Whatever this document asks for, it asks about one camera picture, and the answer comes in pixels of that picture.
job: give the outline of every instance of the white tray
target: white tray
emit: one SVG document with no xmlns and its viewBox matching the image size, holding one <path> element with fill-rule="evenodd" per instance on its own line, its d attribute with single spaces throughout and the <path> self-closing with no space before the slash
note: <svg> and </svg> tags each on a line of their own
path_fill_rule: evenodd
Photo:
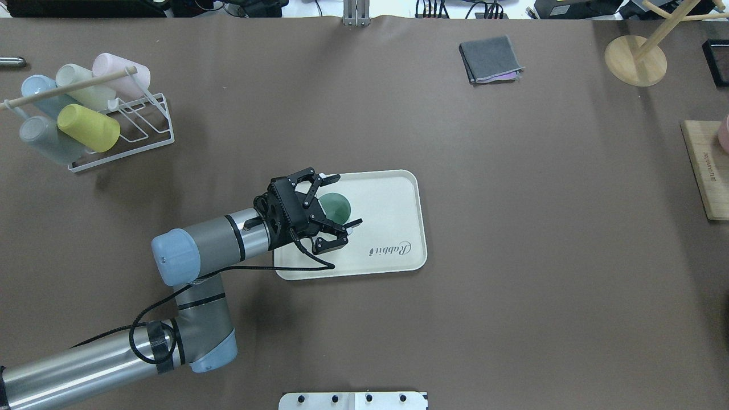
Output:
<svg viewBox="0 0 729 410">
<path fill-rule="evenodd" d="M 317 196 L 336 192 L 344 195 L 352 208 L 349 220 L 364 222 L 338 250 L 319 255 L 337 267 L 328 271 L 276 271 L 286 280 L 331 276 L 414 271 L 428 259 L 420 207 L 418 180 L 404 169 L 341 174 L 339 182 L 321 187 Z M 306 192 L 308 184 L 297 190 Z M 324 235 L 325 239 L 333 236 Z M 311 249 L 311 242 L 302 241 Z M 299 252 L 293 244 L 273 251 L 274 266 L 314 267 L 318 263 Z"/>
</svg>

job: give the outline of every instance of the gray cloth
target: gray cloth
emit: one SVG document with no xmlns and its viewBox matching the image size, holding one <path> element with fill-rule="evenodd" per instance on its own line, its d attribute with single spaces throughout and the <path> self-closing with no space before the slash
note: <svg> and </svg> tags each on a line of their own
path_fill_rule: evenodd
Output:
<svg viewBox="0 0 729 410">
<path fill-rule="evenodd" d="M 459 45 L 459 51 L 470 82 L 512 80 L 519 77 L 518 73 L 511 78 L 505 75 L 524 68 L 516 61 L 514 47 L 508 36 L 463 42 Z"/>
</svg>

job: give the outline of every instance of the black band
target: black band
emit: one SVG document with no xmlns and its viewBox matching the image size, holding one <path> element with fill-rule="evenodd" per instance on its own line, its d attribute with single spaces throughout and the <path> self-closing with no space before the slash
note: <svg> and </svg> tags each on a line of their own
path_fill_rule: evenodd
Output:
<svg viewBox="0 0 729 410">
<path fill-rule="evenodd" d="M 152 354 L 155 356 L 155 361 L 160 360 L 169 351 L 167 348 L 167 338 L 165 337 L 165 331 L 162 329 L 162 322 L 151 322 L 147 325 L 147 336 L 149 337 L 149 344 L 152 346 Z M 157 364 L 157 374 L 167 373 L 168 371 L 174 370 L 174 364 L 172 363 L 172 356 L 162 363 Z"/>
<path fill-rule="evenodd" d="M 5 391 L 5 381 L 2 378 L 2 371 L 5 366 L 0 366 L 0 410 L 10 410 L 10 403 L 7 400 L 7 392 Z"/>
<path fill-rule="evenodd" d="M 246 248 L 243 246 L 243 237 L 241 236 L 241 232 L 238 230 L 238 226 L 235 224 L 233 217 L 225 215 L 225 219 L 228 220 L 230 227 L 233 228 L 235 238 L 238 240 L 238 248 L 241 251 L 241 262 L 243 262 L 246 259 Z"/>
<path fill-rule="evenodd" d="M 180 336 L 180 328 L 177 325 L 177 320 L 175 320 L 174 317 L 170 319 L 170 322 L 172 323 L 172 330 L 174 330 L 175 339 L 177 340 L 177 351 L 180 352 L 180 365 L 184 365 L 184 347 L 182 346 L 182 336 Z"/>
<path fill-rule="evenodd" d="M 182 304 L 182 305 L 177 305 L 177 310 L 189 309 L 191 307 L 204 305 L 205 303 L 215 302 L 218 299 L 223 299 L 224 297 L 225 297 L 225 292 L 219 293 L 219 294 L 217 294 L 215 296 L 211 296 L 209 298 L 199 299 L 199 300 L 194 301 L 194 302 L 185 303 L 185 304 Z"/>
</svg>

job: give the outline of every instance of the white sticker label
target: white sticker label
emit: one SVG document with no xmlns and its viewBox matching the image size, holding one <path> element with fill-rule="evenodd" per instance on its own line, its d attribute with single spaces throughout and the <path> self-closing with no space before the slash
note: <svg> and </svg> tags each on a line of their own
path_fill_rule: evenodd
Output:
<svg viewBox="0 0 729 410">
<path fill-rule="evenodd" d="M 566 6 L 557 6 L 552 9 L 552 12 L 550 12 L 549 16 L 552 17 L 554 15 L 567 14 L 567 10 L 569 10 L 569 4 L 567 4 Z"/>
</svg>

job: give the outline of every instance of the round wooden base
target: round wooden base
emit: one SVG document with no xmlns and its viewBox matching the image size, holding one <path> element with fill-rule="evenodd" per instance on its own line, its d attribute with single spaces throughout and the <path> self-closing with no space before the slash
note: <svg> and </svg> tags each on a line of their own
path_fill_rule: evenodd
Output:
<svg viewBox="0 0 729 410">
<path fill-rule="evenodd" d="M 645 37 L 622 36 L 610 42 L 605 49 L 607 68 L 621 81 L 638 87 L 647 87 L 659 82 L 666 75 L 666 55 L 653 47 L 642 61 L 636 62 L 633 55 L 645 43 Z"/>
</svg>

